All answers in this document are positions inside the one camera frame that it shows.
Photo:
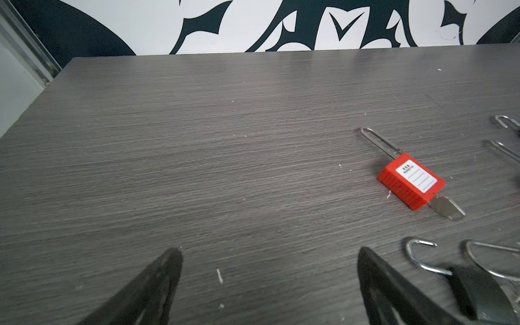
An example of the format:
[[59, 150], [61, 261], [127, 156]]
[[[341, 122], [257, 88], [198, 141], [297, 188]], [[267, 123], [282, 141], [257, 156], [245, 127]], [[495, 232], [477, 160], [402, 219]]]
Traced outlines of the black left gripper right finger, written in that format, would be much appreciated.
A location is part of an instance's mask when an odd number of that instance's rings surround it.
[[357, 256], [360, 291], [370, 324], [460, 324], [372, 249], [363, 246]]

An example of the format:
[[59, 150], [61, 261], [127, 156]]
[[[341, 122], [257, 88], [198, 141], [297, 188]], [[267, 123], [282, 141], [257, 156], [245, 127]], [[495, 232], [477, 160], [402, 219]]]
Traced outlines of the red padlock with white label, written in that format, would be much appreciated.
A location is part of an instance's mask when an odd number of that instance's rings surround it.
[[446, 186], [438, 177], [379, 132], [363, 127], [360, 133], [393, 160], [377, 179], [413, 211], [429, 204]]

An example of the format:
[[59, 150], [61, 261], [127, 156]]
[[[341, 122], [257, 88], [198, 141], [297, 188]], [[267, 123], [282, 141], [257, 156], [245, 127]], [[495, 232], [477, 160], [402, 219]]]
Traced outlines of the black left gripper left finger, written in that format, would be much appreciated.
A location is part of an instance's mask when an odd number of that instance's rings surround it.
[[168, 324], [184, 258], [167, 249], [80, 324]]

